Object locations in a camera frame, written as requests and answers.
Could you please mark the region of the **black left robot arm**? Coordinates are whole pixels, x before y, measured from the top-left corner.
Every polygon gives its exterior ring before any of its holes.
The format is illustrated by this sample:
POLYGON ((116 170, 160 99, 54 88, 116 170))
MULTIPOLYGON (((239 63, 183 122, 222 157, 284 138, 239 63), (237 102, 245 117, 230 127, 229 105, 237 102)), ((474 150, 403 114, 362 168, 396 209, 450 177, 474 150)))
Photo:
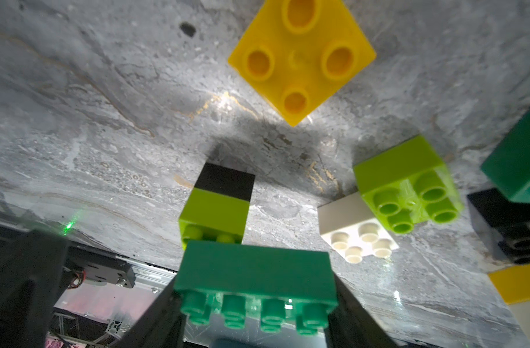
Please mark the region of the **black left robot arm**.
POLYGON ((0 250, 0 347, 43 347, 69 241, 33 231, 0 250))

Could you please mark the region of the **lime green square brick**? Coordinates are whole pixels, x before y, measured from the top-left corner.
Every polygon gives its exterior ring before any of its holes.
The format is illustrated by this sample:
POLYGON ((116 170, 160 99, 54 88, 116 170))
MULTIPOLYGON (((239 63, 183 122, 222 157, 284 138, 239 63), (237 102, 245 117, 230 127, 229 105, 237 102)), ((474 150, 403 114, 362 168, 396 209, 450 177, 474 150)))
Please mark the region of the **lime green square brick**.
POLYGON ((182 248, 191 240, 240 244, 250 203, 194 188, 179 216, 182 248))

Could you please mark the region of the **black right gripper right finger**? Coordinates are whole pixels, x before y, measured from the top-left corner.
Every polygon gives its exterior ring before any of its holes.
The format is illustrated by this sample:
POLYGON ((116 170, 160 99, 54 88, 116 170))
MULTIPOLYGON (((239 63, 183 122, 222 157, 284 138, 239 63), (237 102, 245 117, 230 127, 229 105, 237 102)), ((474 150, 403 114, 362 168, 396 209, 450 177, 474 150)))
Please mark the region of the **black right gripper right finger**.
POLYGON ((328 316, 327 347, 397 348, 336 274, 334 281, 339 305, 328 316))

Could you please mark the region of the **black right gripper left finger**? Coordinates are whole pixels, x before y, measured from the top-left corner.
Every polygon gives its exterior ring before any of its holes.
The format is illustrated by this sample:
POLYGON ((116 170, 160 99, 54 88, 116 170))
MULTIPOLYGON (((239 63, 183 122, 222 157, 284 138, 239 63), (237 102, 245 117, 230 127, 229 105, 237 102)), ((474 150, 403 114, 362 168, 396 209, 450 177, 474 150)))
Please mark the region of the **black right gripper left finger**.
POLYGON ((183 347, 187 316, 180 307, 182 297, 173 278, 142 317, 114 347, 183 347))

